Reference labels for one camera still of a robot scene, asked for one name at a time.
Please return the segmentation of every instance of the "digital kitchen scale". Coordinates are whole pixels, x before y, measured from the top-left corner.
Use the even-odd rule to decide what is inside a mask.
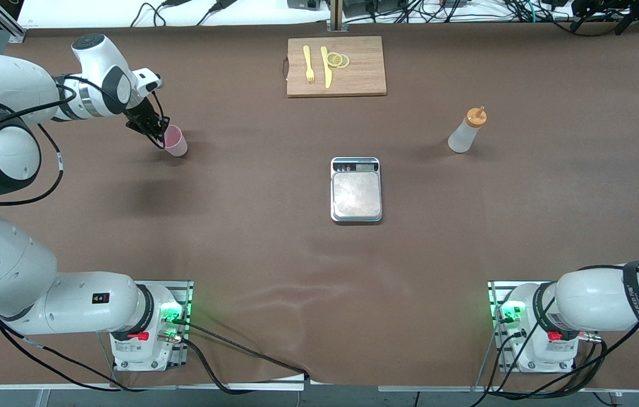
[[[331,209],[335,222],[377,222],[382,219],[379,160],[335,157],[330,164]]]

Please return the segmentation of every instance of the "brown table surface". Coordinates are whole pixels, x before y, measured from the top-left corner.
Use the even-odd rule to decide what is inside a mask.
[[[30,31],[7,53],[80,72],[71,42],[86,32]],[[133,69],[164,77],[159,97],[188,155],[155,150],[123,118],[48,123],[63,183],[1,214],[48,245],[61,271],[195,280],[194,321],[314,380],[469,386],[492,331],[488,280],[639,258],[638,30],[353,26],[382,36],[388,94],[322,99],[286,98],[281,76],[286,39],[325,36],[322,24],[103,32]],[[479,105],[487,125],[469,154],[451,153],[446,137]],[[379,224],[330,220],[336,155],[379,157]],[[19,196],[50,185],[51,156]],[[36,339],[107,371],[95,334]],[[290,375],[195,339],[223,381]],[[518,375],[510,387],[547,377]],[[122,379],[207,382],[193,356],[184,369]],[[0,335],[0,384],[51,382],[62,381]],[[639,389],[639,334],[591,387]]]

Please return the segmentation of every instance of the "fork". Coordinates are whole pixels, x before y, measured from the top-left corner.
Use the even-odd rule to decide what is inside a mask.
[[[307,82],[314,82],[314,70],[312,69],[312,57],[309,53],[309,45],[304,46],[304,60],[307,62]]]

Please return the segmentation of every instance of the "gray floor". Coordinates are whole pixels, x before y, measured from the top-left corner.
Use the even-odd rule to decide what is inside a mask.
[[[8,35],[0,31],[0,54],[4,52]],[[0,391],[0,407],[37,406],[38,391]],[[377,387],[360,386],[306,386],[298,395],[295,392],[254,392],[244,396],[226,396],[219,391],[148,391],[141,393],[103,393],[96,391],[51,391],[49,407],[369,407],[397,406],[413,407],[417,393],[378,392]],[[477,400],[477,394],[461,392],[423,392],[417,400],[417,407],[467,406]],[[639,407],[639,393],[625,393],[623,405]],[[591,394],[579,393],[556,400],[508,401],[487,397],[482,407],[602,407]]]

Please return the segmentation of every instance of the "wooden cutting board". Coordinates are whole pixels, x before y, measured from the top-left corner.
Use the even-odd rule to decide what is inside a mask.
[[[309,45],[314,83],[307,82],[304,45]],[[332,85],[324,87],[321,47],[350,57],[346,68],[332,70]],[[384,52],[381,37],[291,38],[288,51],[289,73],[286,95],[290,98],[387,95],[384,78]]]

